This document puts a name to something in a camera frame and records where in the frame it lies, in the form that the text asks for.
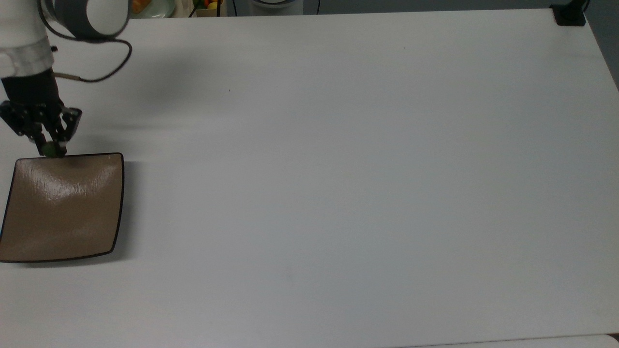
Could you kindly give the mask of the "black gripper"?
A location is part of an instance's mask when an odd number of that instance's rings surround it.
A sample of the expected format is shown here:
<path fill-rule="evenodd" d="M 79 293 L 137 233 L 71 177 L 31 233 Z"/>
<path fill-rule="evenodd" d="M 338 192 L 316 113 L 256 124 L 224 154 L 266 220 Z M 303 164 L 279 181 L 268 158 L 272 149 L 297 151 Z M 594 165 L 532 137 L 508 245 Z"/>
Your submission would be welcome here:
<path fill-rule="evenodd" d="M 1 119 L 18 136 L 37 146 L 40 156 L 49 156 L 44 132 L 54 122 L 50 136 L 53 156 L 64 156 L 83 115 L 77 108 L 62 107 L 53 69 L 22 77 L 5 77 L 1 83 L 9 101 L 0 106 Z"/>

